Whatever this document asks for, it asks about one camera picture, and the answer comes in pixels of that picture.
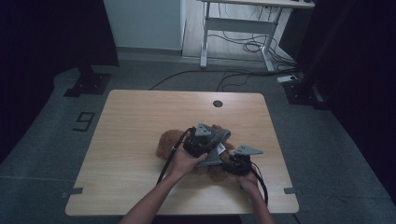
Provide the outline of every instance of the round hole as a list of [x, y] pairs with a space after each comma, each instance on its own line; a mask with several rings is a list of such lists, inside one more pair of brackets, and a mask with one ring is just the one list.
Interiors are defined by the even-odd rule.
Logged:
[[213, 106], [215, 107], [222, 107], [222, 101], [214, 101]]

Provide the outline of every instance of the human hand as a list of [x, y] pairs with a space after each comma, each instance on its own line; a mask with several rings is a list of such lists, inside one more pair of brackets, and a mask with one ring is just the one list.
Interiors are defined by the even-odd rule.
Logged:
[[251, 195], [254, 191], [259, 190], [258, 180], [256, 176], [249, 172], [247, 175], [235, 175], [236, 182], [241, 186], [241, 188]]
[[189, 173], [198, 162], [204, 161], [206, 157], [207, 153], [201, 155], [199, 158], [193, 157], [184, 149], [182, 143], [176, 149], [175, 156], [172, 159], [172, 168], [170, 174], [181, 178], [182, 176]]

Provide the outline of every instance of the metal desk leg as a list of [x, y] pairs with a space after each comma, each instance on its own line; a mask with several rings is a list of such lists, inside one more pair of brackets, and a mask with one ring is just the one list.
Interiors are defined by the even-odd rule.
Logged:
[[207, 60], [207, 21], [209, 20], [209, 10], [210, 3], [207, 3], [206, 6], [206, 15], [205, 15], [205, 26], [204, 26], [204, 42], [202, 43], [201, 49], [201, 68], [206, 68], [206, 60]]
[[276, 18], [273, 21], [273, 25], [271, 27], [271, 31], [269, 34], [270, 36], [268, 36], [267, 40], [265, 41], [264, 48], [262, 49], [262, 57], [264, 58], [265, 65], [267, 66], [268, 72], [275, 72], [275, 69], [271, 62], [272, 57], [268, 51], [269, 51], [269, 48], [271, 47], [271, 42], [274, 38], [274, 34], [276, 31], [277, 24], [279, 22], [280, 14], [282, 13], [282, 9], [283, 9], [282, 7], [279, 8], [279, 11], [277, 12]]

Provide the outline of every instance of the brown teddy bear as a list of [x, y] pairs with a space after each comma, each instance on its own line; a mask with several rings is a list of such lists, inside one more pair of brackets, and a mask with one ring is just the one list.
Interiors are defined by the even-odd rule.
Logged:
[[[219, 125], [212, 125], [214, 130], [222, 130]], [[183, 134], [181, 130], [169, 130], [161, 135], [160, 142], [158, 143], [156, 155], [158, 158], [163, 160], [168, 160], [169, 155], [171, 154], [172, 147], [177, 143], [177, 140]], [[230, 161], [230, 151], [235, 149], [235, 147], [227, 143], [226, 140], [222, 142], [225, 146], [225, 150], [219, 154], [219, 157], [224, 162]], [[195, 167], [193, 170], [198, 175], [208, 174], [213, 181], [221, 181], [225, 177], [227, 177], [228, 173], [224, 171], [223, 167], [219, 165], [211, 165], [211, 166], [199, 166]]]

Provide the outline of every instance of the gray carpet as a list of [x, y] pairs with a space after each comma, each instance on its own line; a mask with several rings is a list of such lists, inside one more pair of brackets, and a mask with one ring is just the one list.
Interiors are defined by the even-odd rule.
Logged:
[[[232, 68], [211, 65], [206, 71]], [[117, 223], [120, 217], [69, 217], [64, 213], [67, 197], [62, 197], [73, 188], [108, 93], [148, 90], [170, 75], [198, 69], [192, 63], [139, 61], [120, 61], [120, 68], [95, 67], [113, 75], [106, 92], [78, 98], [63, 97], [78, 71], [57, 76], [46, 106], [0, 165], [0, 223]], [[155, 90], [215, 91], [222, 76], [183, 74]], [[274, 215], [276, 223], [395, 223], [395, 205], [332, 113], [290, 105], [277, 77], [233, 77], [227, 83], [247, 83], [224, 89], [259, 92], [267, 102], [300, 205], [295, 217]], [[95, 113], [87, 132], [73, 131], [84, 125], [76, 122], [81, 112]], [[250, 215], [242, 219], [254, 223]]]

